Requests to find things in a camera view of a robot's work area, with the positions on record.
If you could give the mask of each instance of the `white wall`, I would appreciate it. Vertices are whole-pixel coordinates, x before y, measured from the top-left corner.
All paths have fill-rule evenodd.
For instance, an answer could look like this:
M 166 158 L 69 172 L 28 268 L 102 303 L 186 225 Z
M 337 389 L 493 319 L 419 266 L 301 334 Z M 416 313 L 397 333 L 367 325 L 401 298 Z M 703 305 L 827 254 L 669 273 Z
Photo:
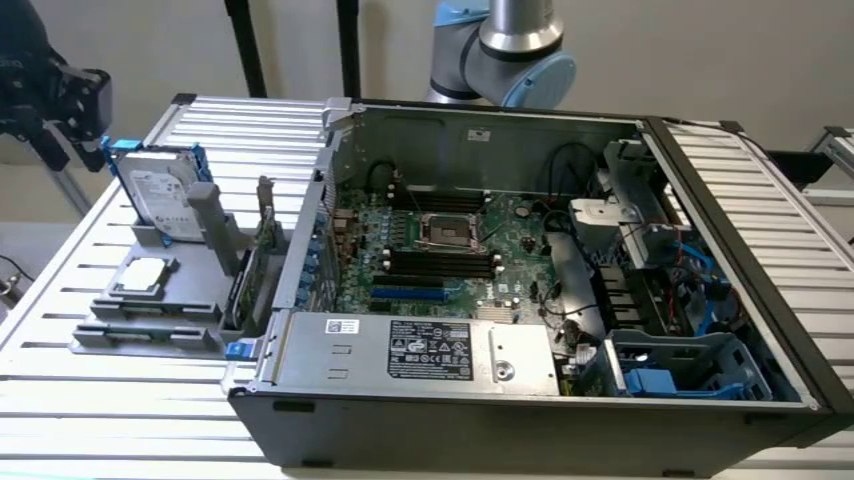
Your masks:
M 244 96 L 233 34 L 216 0 L 30 0 L 50 44 L 113 80 L 109 134 L 141 138 L 177 92 Z M 32 163 L 9 138 L 2 163 Z
M 141 137 L 177 92 L 245 95 L 222 0 L 32 2 L 69 62 L 113 76 L 113 136 Z M 365 97 L 423 97 L 435 3 L 361 0 Z M 334 1 L 250 6 L 270 94 L 340 95 Z M 555 8 L 579 65 L 561 109 L 735 119 L 775 148 L 803 147 L 823 125 L 854 125 L 854 1 L 555 0 Z M 0 141 L 0 163 L 32 159 L 12 143 Z

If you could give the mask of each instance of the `blue pcie slot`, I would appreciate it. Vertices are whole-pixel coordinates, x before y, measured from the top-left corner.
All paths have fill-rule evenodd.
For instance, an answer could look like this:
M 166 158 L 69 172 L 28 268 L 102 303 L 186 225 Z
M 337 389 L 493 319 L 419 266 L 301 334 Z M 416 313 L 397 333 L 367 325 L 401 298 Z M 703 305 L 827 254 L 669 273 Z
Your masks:
M 373 288 L 371 297 L 385 300 L 432 300 L 444 302 L 448 294 L 439 288 Z

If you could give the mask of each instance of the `hard drive label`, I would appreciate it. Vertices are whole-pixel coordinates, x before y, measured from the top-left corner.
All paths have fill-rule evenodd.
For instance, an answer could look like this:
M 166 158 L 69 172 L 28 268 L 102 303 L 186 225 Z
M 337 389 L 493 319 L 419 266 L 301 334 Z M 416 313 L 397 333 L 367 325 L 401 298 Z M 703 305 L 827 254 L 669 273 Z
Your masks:
M 392 320 L 388 375 L 413 380 L 472 381 L 468 324 Z
M 355 318 L 334 319 L 325 321 L 325 333 L 340 333 L 355 335 L 359 333 L 359 320 Z
M 178 168 L 172 173 L 133 170 L 129 177 L 142 210 L 157 230 L 176 240 L 198 241 L 202 240 L 201 227 L 184 189 L 194 180 L 189 172 Z

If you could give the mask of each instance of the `black pole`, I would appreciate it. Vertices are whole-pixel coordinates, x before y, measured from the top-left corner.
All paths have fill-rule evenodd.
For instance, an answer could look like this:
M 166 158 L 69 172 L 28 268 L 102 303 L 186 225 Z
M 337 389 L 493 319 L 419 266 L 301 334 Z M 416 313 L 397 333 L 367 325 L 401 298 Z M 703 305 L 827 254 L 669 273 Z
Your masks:
M 359 0 L 336 0 L 337 41 L 341 50 L 341 79 L 344 96 L 361 98 L 361 70 L 359 67 Z
M 245 77 L 245 86 L 249 90 L 249 97 L 266 98 L 266 85 L 264 84 L 261 57 L 257 53 L 257 42 L 254 41 L 249 1 L 225 0 L 225 12 L 230 18 L 230 26 L 234 30 L 240 64 L 242 65 L 242 75 Z

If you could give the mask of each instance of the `motherboard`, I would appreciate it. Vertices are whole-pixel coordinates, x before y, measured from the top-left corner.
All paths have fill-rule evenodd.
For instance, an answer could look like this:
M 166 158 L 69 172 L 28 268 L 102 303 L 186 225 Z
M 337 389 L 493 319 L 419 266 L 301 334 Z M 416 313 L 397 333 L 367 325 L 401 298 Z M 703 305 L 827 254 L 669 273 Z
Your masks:
M 397 199 L 343 191 L 336 311 L 541 323 L 555 272 L 536 202 L 489 192 L 407 191 Z

